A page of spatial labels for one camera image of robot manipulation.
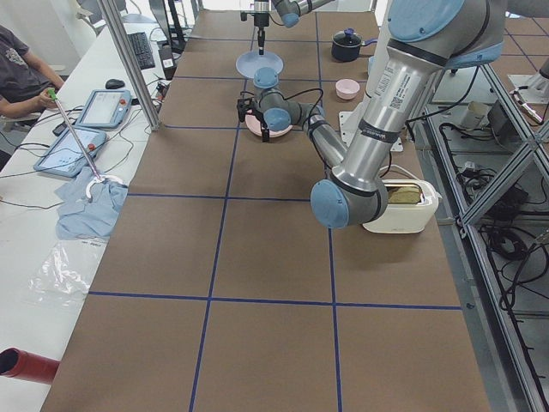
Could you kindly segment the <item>blue plate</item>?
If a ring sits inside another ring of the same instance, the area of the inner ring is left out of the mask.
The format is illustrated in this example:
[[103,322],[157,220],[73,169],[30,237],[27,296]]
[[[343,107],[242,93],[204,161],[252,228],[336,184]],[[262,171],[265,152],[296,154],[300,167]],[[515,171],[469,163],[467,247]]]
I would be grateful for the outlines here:
[[248,79],[253,79],[256,72],[262,68],[270,68],[277,74],[283,71],[283,60],[271,51],[248,51],[240,55],[236,61],[237,71]]

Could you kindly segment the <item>teach pendant tablet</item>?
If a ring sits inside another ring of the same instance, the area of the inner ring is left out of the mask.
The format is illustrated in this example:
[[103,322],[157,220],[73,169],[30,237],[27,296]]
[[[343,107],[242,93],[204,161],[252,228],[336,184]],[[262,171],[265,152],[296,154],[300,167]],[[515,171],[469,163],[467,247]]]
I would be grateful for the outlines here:
[[116,129],[130,109],[131,98],[127,89],[95,89],[89,95],[75,124],[89,128]]
[[[74,129],[89,155],[91,157],[97,155],[101,145],[106,142],[106,133],[103,130],[80,126],[75,126]],[[37,160],[33,169],[37,172],[73,178],[86,165],[87,161],[74,136],[69,129],[66,129],[46,153]]]

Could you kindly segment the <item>cream toaster with bread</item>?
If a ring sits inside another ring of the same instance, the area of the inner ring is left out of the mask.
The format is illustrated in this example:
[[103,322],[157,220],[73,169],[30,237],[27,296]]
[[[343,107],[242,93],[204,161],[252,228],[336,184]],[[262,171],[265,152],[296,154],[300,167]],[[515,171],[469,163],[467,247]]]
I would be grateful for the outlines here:
[[375,221],[363,224],[372,233],[420,233],[435,215],[442,196],[426,180],[406,168],[394,165],[392,170],[406,179],[383,179],[388,190],[388,206]]

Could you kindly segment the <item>seated person in grey shirt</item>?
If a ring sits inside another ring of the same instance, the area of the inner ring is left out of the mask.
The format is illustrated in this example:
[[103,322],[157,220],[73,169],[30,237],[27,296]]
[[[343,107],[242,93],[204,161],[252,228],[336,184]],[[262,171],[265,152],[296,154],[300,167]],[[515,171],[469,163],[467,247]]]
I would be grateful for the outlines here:
[[24,118],[56,109],[49,90],[56,92],[64,80],[44,60],[30,51],[12,31],[1,26],[1,115]]

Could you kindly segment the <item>red cylinder tube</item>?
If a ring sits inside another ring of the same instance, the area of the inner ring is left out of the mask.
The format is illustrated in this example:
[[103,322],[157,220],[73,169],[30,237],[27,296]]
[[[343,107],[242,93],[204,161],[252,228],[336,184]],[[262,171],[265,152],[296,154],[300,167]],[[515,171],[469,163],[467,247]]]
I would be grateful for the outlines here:
[[1,376],[50,385],[59,364],[58,360],[18,348],[7,348],[1,353]]

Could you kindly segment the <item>light blue cup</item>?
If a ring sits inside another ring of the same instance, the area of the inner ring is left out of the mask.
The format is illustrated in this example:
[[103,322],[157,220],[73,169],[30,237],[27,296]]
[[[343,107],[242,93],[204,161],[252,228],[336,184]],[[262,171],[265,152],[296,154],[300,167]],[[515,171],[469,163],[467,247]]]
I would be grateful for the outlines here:
[[368,59],[368,76],[372,76],[375,66],[375,57],[370,56]]

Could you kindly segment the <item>dark blue pot with lid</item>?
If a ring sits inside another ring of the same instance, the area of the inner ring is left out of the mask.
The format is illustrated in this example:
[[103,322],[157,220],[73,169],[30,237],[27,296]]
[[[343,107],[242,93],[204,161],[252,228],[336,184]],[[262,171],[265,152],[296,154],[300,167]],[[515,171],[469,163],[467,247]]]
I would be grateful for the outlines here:
[[332,37],[331,56],[338,62],[352,62],[359,57],[363,47],[377,43],[377,38],[363,39],[353,28],[348,27]]

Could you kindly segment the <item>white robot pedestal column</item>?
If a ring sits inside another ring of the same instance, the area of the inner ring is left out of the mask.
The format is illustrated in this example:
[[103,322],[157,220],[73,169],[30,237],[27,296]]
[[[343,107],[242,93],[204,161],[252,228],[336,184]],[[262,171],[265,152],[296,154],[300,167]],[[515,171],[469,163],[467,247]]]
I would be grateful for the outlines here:
[[389,56],[386,49],[386,42],[377,43],[373,56],[375,57],[374,72],[372,76],[368,76],[362,101],[358,103],[352,112],[340,112],[340,114],[343,115],[343,119],[340,120],[341,138],[347,146],[349,146],[353,140],[359,126],[359,121],[365,114],[365,109],[368,107],[368,104],[377,89],[378,82],[381,79],[383,70],[388,62]]

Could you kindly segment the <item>lower teach pendant tablet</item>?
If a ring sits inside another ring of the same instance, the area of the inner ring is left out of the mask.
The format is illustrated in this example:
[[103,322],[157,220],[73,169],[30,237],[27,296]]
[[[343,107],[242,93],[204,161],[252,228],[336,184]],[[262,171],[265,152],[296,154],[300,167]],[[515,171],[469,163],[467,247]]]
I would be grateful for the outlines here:
[[[106,133],[103,130],[80,126],[75,126],[74,129],[89,155],[91,157],[97,155],[101,145],[106,142]],[[66,129],[46,153],[37,160],[33,169],[37,172],[73,178],[86,165],[87,161],[74,136],[69,129]]]

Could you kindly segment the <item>pink bowl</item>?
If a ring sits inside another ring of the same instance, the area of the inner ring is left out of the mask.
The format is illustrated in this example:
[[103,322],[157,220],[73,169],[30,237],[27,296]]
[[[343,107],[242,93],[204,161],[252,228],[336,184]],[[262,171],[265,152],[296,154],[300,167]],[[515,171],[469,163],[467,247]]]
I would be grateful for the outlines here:
[[336,95],[343,100],[353,100],[360,91],[360,84],[353,79],[340,79],[335,84]]

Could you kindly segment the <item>black computer mouse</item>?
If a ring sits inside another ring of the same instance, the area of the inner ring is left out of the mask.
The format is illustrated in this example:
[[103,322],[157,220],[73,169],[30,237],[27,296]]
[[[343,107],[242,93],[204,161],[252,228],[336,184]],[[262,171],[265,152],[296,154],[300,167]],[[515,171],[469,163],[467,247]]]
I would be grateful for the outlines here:
[[120,88],[123,88],[124,86],[125,86],[125,83],[122,80],[109,79],[105,84],[105,89],[109,89],[109,90],[120,89]]

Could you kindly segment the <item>clear plastic bag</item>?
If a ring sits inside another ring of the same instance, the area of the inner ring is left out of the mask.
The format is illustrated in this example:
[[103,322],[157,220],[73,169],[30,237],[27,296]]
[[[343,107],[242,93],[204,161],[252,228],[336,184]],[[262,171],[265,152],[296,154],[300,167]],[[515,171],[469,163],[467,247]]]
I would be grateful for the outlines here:
[[27,298],[37,305],[76,307],[87,297],[106,249],[96,239],[60,240],[28,282]]

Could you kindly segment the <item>pink grabber stick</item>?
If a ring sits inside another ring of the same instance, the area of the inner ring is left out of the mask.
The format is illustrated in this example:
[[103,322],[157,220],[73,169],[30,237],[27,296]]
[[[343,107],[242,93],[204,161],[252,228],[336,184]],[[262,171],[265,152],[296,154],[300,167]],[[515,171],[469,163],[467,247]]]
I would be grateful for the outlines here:
[[114,175],[109,175],[109,174],[101,174],[99,172],[98,168],[96,167],[96,165],[94,163],[93,158],[90,155],[90,151],[87,148],[85,148],[85,146],[81,142],[81,139],[78,136],[77,131],[75,130],[72,123],[70,122],[69,117],[66,114],[65,110],[63,109],[63,106],[61,105],[60,100],[57,97],[54,89],[53,88],[48,88],[46,90],[46,92],[49,95],[50,99],[56,104],[59,113],[63,117],[63,121],[66,123],[66,126],[68,127],[70,133],[74,137],[76,144],[78,145],[79,149],[81,150],[81,153],[82,153],[83,157],[85,158],[88,166],[90,167],[90,169],[93,173],[94,177],[87,184],[86,190],[85,190],[86,197],[87,197],[88,201],[91,202],[93,200],[92,188],[93,188],[94,185],[103,184],[105,182],[110,182],[111,181],[111,182],[114,182],[115,184],[118,184],[118,185],[121,185],[122,187],[124,187],[124,182],[119,177],[114,176]]

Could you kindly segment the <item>aluminium frame post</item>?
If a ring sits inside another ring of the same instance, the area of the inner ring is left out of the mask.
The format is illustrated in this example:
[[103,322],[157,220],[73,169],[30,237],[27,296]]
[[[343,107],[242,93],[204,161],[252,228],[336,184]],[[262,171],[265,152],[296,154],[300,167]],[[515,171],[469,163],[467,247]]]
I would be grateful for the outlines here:
[[156,131],[160,127],[159,115],[148,92],[117,6],[112,0],[99,0],[98,5],[148,125],[151,131]]

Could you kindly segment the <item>pink plate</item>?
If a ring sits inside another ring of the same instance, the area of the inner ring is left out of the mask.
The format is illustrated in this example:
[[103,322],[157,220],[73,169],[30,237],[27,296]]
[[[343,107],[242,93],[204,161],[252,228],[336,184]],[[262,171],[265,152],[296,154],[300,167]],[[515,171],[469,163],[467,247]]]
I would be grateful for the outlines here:
[[[261,131],[261,123],[260,121],[253,115],[251,114],[247,114],[245,116],[245,124],[246,124],[246,127],[248,128],[248,130],[253,133],[254,135],[256,136],[259,136],[261,137],[262,136],[262,131]],[[293,128],[292,125],[289,125],[288,127],[286,127],[284,130],[271,130],[269,132],[269,136],[271,138],[274,138],[274,137],[279,137],[279,136],[283,136],[285,135],[287,132],[289,132],[291,129]]]

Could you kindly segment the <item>upper teach pendant tablet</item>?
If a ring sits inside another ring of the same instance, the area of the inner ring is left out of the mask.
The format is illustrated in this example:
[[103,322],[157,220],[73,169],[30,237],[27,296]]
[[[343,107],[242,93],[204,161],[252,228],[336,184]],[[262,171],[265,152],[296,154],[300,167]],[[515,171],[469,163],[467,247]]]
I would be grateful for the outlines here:
[[95,89],[89,95],[75,124],[89,128],[116,129],[130,109],[131,98],[127,89]]

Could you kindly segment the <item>black keyboard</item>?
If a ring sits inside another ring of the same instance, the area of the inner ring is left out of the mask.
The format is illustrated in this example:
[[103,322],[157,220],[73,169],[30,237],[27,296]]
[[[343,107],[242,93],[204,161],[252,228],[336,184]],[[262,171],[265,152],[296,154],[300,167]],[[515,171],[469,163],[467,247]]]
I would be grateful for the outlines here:
[[130,46],[136,57],[137,64],[141,70],[152,69],[155,61],[145,32],[128,33]]

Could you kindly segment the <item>light blue cloth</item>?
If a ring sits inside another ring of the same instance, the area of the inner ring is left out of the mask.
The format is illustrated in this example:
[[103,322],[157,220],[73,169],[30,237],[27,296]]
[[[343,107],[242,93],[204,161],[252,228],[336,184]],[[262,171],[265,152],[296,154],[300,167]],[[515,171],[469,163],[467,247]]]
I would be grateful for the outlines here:
[[107,180],[91,188],[92,200],[86,196],[93,177],[84,167],[71,181],[55,190],[63,201],[57,209],[56,233],[59,239],[109,238],[124,205],[128,187]]

